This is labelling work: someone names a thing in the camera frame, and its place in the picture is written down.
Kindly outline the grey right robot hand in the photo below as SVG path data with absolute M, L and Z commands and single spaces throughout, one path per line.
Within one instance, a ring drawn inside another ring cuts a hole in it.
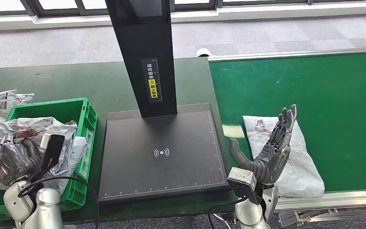
M 240 150 L 236 139 L 231 138 L 229 152 L 239 168 L 252 171 L 258 182 L 275 183 L 280 177 L 291 152 L 290 140 L 296 121 L 297 107 L 283 108 L 274 129 L 254 160 L 249 160 Z

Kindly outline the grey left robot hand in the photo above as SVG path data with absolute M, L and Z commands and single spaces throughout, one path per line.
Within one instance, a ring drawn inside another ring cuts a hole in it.
M 13 143 L 0 145 L 0 183 L 9 186 L 33 170 L 34 164 Z

